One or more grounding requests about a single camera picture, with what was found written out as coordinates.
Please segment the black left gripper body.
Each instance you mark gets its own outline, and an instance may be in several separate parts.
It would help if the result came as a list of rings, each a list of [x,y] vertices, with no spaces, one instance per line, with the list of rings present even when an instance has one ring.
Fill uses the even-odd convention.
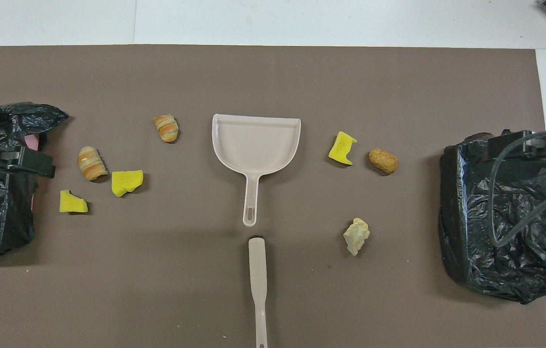
[[[33,174],[54,178],[53,158],[28,147],[12,147],[0,151],[0,174]]]

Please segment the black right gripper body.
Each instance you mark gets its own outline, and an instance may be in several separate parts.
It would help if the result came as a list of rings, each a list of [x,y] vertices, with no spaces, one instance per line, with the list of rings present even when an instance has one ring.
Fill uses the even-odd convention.
[[[488,139],[488,160],[502,157],[502,164],[516,161],[546,167],[546,131],[505,130],[500,136]]]

